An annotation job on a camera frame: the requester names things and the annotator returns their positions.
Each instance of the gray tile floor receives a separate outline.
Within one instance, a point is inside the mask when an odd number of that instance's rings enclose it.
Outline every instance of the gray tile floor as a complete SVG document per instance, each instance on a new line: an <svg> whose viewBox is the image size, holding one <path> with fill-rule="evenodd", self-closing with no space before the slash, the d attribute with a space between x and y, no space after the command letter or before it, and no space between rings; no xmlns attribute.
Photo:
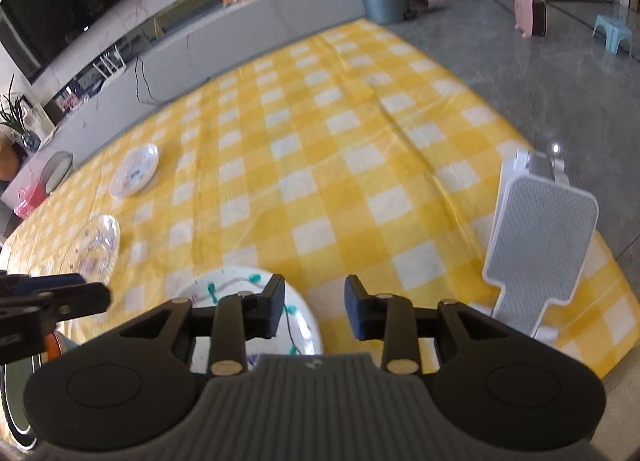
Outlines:
<svg viewBox="0 0 640 461"><path fill-rule="evenodd" d="M537 149L564 149L572 184L600 204L598 229L640 296L640 15L618 55L592 39L605 2L554 2L546 38L514 30L513 0L447 0L448 8L391 26L464 80Z"/></svg>

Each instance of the table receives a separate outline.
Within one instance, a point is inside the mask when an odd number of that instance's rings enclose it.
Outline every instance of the table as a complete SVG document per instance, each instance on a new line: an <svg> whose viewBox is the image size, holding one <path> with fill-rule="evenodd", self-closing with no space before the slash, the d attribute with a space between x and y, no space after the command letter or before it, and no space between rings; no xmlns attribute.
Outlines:
<svg viewBox="0 0 640 461"><path fill-rule="evenodd" d="M127 152L160 149L152 183L113 200ZM380 349L351 335L355 273L414 305L491 304L482 264L500 165L526 142L420 51L357 21L247 63L184 97L71 176L15 232L0 267L59 260L93 214L119 221L113 303L67 323L82 343L224 265L282 273L318 318L325 351ZM596 235L574 300L551 307L558 348L603 377L638 340L638 302ZM435 369L424 340L426 369Z"/></svg>
<svg viewBox="0 0 640 461"><path fill-rule="evenodd" d="M50 142L32 157L30 167L18 172L2 201L15 208L18 190L40 176L54 152L73 154L77 168L158 110L156 100L169 104L258 55L363 15L362 0L245 0L172 30L140 55L151 92L142 77L142 63L132 62L116 81L65 117Z"/></svg>

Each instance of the decorated plate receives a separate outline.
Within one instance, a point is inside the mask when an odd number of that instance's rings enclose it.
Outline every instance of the decorated plate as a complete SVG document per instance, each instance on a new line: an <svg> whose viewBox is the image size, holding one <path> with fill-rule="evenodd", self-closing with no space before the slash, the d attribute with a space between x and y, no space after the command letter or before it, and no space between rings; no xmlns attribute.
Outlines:
<svg viewBox="0 0 640 461"><path fill-rule="evenodd" d="M116 219L104 214L92 217L67 248L59 273L79 273L87 282L108 284L119 247L120 227Z"/></svg>
<svg viewBox="0 0 640 461"><path fill-rule="evenodd" d="M187 297L193 307L208 307L220 298L251 291L261 293L269 282L271 273L255 267L230 266L209 271L193 284L181 290L178 297ZM318 322L300 294L285 282L285 307L280 317L278 331L270 339L254 338L246 342L246 357L252 369L260 353L279 355L318 355L322 353L322 339ZM191 357L191 370L205 373L209 360L210 338L197 337Z"/></svg>
<svg viewBox="0 0 640 461"><path fill-rule="evenodd" d="M158 147L152 143L129 152L113 174L109 185L111 197L122 199L140 192L156 173L159 159Z"/></svg>

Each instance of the electrical cable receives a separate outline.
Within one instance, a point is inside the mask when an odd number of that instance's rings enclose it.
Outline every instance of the electrical cable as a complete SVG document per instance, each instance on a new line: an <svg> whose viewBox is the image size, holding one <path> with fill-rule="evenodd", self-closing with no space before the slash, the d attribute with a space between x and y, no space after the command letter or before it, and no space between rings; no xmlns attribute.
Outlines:
<svg viewBox="0 0 640 461"><path fill-rule="evenodd" d="M501 3L499 0L493 0L498 6L500 6L504 11L508 12L509 14L513 14L513 10L508 8L508 6L506 6L505 4ZM555 9L556 11L559 11L560 13L563 13L565 15L567 15L568 17L570 17L571 19L575 20L576 22L579 22L580 24L582 24L584 27L588 28L589 30L593 31L593 26L588 24L588 22L583 21L581 18L575 16L573 13L570 13L569 11L566 11L558 6L556 6L555 4L553 4L553 2L591 2L591 1L581 1L581 0L547 0L546 4L550 7ZM631 53L631 59L634 60L635 62L640 64L640 58L637 57L636 55L634 55L633 53Z"/></svg>
<svg viewBox="0 0 640 461"><path fill-rule="evenodd" d="M545 0L547 4L551 4L553 2L578 2L578 3L586 3L586 4L611 4L609 0Z"/></svg>
<svg viewBox="0 0 640 461"><path fill-rule="evenodd" d="M145 79L145 82L146 82L146 88L148 89L148 92L149 92L149 97L151 97L151 99L152 99L155 103L153 103L153 104L152 104L152 103L150 103L150 102L144 102L144 101L142 101L142 100L140 99L140 82L139 82L139 80L138 80L138 61L141 61L141 62L142 62L142 60L140 59L140 55L138 55L138 52L137 52L135 49L133 49L133 46L131 46L131 49L132 49L133 53L136 55L136 64L135 64L135 66L134 66L134 72L135 72L135 74L136 74L136 98L137 98L137 99L138 99L138 101L139 101L141 104L143 104L143 105L151 105L152 107L159 107L159 106L160 106L159 102L158 102L158 101L157 101L153 96L151 96L151 89L149 88L149 84L148 84L148 82L146 81L146 76L144 75L144 72L142 73L142 76L143 76L143 78Z"/></svg>
<svg viewBox="0 0 640 461"><path fill-rule="evenodd" d="M150 88L149 82L148 82L148 80L146 79L146 76L145 76L145 63L144 63L144 60L140 57L138 52L135 49L133 49L133 46L131 46L131 51L136 56L136 64L134 66L134 72L135 72L135 75L136 75L136 98L138 99L138 102L140 104L143 104L143 105L151 105L152 107L164 107L165 105L168 105L168 104L170 104L172 102L175 102L179 98L183 97L185 94L189 94L191 91L194 91L194 90L202 87L204 84L206 84L207 82L209 82L213 78L213 76L208 76L203 81L201 81L199 84L194 86L193 89L190 89L188 91L179 92L178 94L176 94L175 96L172 96L168 100L158 100L151 94L151 88ZM142 68L142 78L145 81L146 90L148 91L149 97L152 99L152 101L154 103L146 102L146 101L140 99L140 80L138 78L138 61L140 61L140 65L141 65L141 68Z"/></svg>
<svg viewBox="0 0 640 461"><path fill-rule="evenodd" d="M584 27L588 28L590 31L593 31L593 26L590 25L588 22L583 21L581 18L575 16L573 13L570 13L568 11L565 11L562 8L558 8L558 6L555 6L554 4L548 4L548 6L550 8L555 9L556 11L559 11L560 13L563 13L565 15L567 15L568 17L572 18L573 20L575 20L576 22L579 22L580 24L582 24ZM636 55L633 54L633 51L631 52L631 59L634 60L635 62L640 64L640 58L637 57Z"/></svg>
<svg viewBox="0 0 640 461"><path fill-rule="evenodd" d="M629 243L628 247L626 247L624 250L622 250L622 251L618 254L618 256L616 257L616 261L617 261L618 259L620 259L620 257L622 257L622 256L626 253L626 250L628 250L628 249L629 249L629 248L631 248L634 244L636 244L636 242L638 241L638 239L640 239L640 235L638 235L634 240L632 240L632 241Z"/></svg>
<svg viewBox="0 0 640 461"><path fill-rule="evenodd" d="M284 308L284 314L287 318L287 330L289 331L289 340L291 340L291 343L293 344L295 350L298 352L299 355L302 354L302 351L300 351L300 349L298 349L298 346L296 345L296 343L293 341L293 335L291 334L291 323L289 322L289 311L287 311L287 308Z"/></svg>

